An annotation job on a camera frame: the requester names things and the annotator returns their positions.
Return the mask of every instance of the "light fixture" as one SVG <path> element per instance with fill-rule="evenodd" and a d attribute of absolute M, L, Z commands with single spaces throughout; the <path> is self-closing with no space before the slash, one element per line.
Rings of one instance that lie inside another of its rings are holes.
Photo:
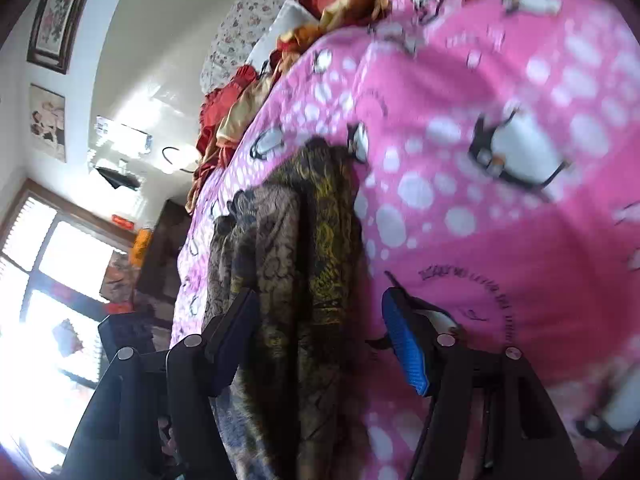
<path fill-rule="evenodd" d="M 194 146 L 188 144 L 185 144 L 182 148 L 167 146 L 162 149 L 162 156 L 174 171 L 180 170 L 185 173 L 193 173 L 193 171 L 186 170 L 185 168 L 200 160 L 200 152 Z"/>

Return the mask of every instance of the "pillow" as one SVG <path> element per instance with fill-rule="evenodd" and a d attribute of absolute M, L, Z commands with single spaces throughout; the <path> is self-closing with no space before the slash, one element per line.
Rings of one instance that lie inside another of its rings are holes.
<path fill-rule="evenodd" d="M 309 22 L 318 24 L 318 20 L 305 7 L 294 0 L 285 0 L 267 33 L 255 44 L 246 64 L 250 64 L 260 73 L 264 62 L 268 61 L 271 53 L 276 50 L 279 35 Z"/>

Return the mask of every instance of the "picture frame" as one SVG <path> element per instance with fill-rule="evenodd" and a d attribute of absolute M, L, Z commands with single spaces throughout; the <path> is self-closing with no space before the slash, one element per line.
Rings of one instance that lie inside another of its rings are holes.
<path fill-rule="evenodd" d="M 29 87 L 29 122 L 34 147 L 66 162 L 65 98 L 32 84 Z"/>
<path fill-rule="evenodd" d="M 27 61 L 66 74 L 86 0 L 40 0 Z"/>

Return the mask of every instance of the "bed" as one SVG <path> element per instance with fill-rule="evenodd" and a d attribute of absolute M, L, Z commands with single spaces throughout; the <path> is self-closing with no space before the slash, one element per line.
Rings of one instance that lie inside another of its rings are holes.
<path fill-rule="evenodd" d="M 226 201 L 311 136 L 350 142 L 365 256 L 335 478 L 400 478 L 428 406 L 393 354 L 366 343 L 385 333 L 386 270 L 452 313 L 470 345 L 521 348 L 596 478 L 615 452 L 575 422 L 640 360 L 638 42 L 603 0 L 537 0 L 545 12 L 391 1 L 390 18 L 314 44 L 207 180 L 178 259 L 172 344 L 200 332 Z M 260 152 L 266 134 L 279 137 Z"/>

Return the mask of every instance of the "brown patterned fabric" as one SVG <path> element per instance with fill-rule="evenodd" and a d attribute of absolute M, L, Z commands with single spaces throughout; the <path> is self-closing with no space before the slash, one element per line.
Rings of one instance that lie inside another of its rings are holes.
<path fill-rule="evenodd" d="M 261 324 L 212 401 L 239 479 L 324 479 L 335 440 L 342 325 L 360 251 L 344 147 L 311 139 L 214 226 L 203 328 L 243 287 Z"/>

